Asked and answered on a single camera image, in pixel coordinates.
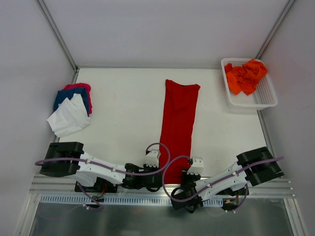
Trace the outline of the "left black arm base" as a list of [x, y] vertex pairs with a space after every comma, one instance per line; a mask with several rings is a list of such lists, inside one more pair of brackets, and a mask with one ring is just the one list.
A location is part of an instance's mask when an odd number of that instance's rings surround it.
[[117, 193], [118, 187], [116, 185], [99, 177], [74, 176], [73, 179], [76, 181], [74, 187], [75, 192], [82, 192], [78, 186], [78, 183], [80, 183], [82, 189], [87, 193]]

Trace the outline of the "red t shirt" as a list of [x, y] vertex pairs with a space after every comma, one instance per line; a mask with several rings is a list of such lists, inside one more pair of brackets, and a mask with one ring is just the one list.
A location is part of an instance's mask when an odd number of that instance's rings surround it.
[[160, 143], [168, 147], [171, 159], [191, 154], [192, 132], [200, 86], [165, 81], [165, 99]]

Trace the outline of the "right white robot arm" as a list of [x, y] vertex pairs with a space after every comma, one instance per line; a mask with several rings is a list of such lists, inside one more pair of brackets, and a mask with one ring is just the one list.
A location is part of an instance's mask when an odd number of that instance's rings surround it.
[[201, 178], [203, 168], [197, 166], [202, 159], [194, 158], [192, 166], [183, 170], [180, 186], [171, 192], [172, 207], [194, 213], [215, 195], [246, 196], [248, 184], [257, 186], [284, 176], [278, 165], [281, 158], [274, 158], [267, 147], [243, 152], [236, 158], [229, 168], [205, 179]]

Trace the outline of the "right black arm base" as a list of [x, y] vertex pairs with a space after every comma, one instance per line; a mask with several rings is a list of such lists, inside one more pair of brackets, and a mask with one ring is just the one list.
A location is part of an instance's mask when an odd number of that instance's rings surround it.
[[245, 187], [242, 187], [241, 189], [238, 190], [232, 190], [231, 188], [227, 188], [225, 190], [222, 190], [218, 192], [216, 195], [227, 195], [227, 196], [244, 196], [246, 194], [247, 190]]

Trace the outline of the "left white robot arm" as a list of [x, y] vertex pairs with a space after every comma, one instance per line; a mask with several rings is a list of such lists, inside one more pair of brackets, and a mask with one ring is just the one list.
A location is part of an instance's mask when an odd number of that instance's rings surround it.
[[80, 142], [51, 143], [40, 166], [40, 174], [48, 177], [69, 177], [76, 181], [75, 192], [117, 193], [118, 187], [150, 192], [162, 186], [159, 166], [160, 151], [148, 147], [143, 166], [112, 164], [88, 154]]

